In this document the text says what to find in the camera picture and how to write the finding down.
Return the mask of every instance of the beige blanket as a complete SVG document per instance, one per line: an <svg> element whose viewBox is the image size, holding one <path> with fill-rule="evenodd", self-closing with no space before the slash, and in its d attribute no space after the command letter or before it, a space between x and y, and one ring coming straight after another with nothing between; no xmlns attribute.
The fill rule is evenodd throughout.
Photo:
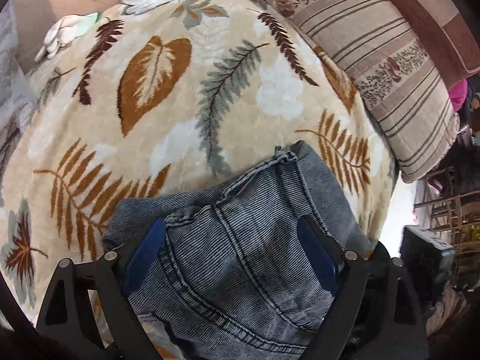
<svg viewBox="0 0 480 360"><path fill-rule="evenodd" d="M43 105L5 172L0 209L2 274L29 317L61 258L102 254L122 198L211 186L297 140L318 150L378 239L394 162L324 53L327 71L287 21L250 0L123 9L30 77Z"/></svg>

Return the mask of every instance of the gray denim jeans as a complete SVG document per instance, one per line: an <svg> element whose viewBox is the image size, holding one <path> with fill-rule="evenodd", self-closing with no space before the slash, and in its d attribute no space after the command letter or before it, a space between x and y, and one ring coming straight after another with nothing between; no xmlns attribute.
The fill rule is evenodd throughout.
<svg viewBox="0 0 480 360"><path fill-rule="evenodd" d="M135 312L162 321L188 358L291 360L333 300L297 238L303 215L346 249L372 249L338 182L303 141L215 187L123 200L103 243L113 249L161 216L165 242L129 297Z"/></svg>

